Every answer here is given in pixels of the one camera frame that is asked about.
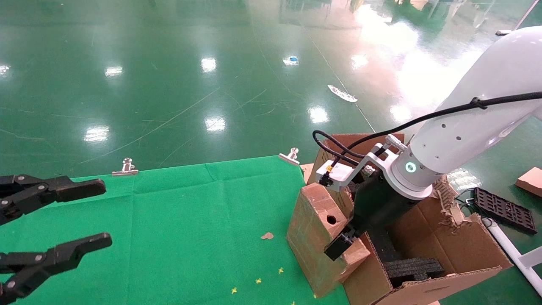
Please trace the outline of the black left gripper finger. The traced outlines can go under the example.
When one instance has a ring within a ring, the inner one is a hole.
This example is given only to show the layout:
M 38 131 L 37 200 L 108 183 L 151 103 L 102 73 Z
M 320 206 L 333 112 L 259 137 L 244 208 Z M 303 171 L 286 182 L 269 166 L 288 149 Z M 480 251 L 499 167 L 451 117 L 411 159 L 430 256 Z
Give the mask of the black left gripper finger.
M 68 176 L 36 178 L 29 175 L 1 176 L 0 224 L 8 224 L 53 202 L 70 202 L 106 193 L 100 178 L 74 182 Z
M 0 303 L 9 305 L 28 297 L 50 277 L 77 268 L 87 253 L 112 243 L 109 233 L 99 233 L 58 244 L 45 252 L 1 253 L 0 272 L 11 277 L 1 283 Z

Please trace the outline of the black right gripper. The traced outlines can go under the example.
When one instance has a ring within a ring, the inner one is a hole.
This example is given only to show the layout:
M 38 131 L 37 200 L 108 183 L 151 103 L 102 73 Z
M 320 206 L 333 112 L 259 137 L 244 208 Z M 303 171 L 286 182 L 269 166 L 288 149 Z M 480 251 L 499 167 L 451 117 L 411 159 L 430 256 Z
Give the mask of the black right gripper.
M 392 224 L 420 202 L 407 198 L 391 187 L 381 170 L 360 183 L 354 193 L 352 227 L 344 227 L 325 247 L 325 254 L 338 259 L 367 230 Z

